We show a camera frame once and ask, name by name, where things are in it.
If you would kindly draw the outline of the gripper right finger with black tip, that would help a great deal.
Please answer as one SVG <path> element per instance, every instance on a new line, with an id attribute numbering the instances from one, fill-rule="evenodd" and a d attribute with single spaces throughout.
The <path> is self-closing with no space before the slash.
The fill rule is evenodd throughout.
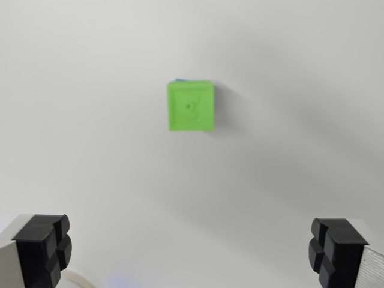
<path id="1" fill-rule="evenodd" d="M 345 218 L 315 218 L 308 259 L 322 287 L 383 287 L 383 249 Z"/>

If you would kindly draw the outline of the gripper left finger with black tip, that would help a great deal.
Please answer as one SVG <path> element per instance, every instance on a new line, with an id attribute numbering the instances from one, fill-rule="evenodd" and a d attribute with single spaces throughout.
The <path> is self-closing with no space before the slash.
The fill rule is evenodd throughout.
<path id="1" fill-rule="evenodd" d="M 71 259 L 69 229 L 67 215 L 18 215 L 1 231 L 1 287 L 56 287 Z"/>

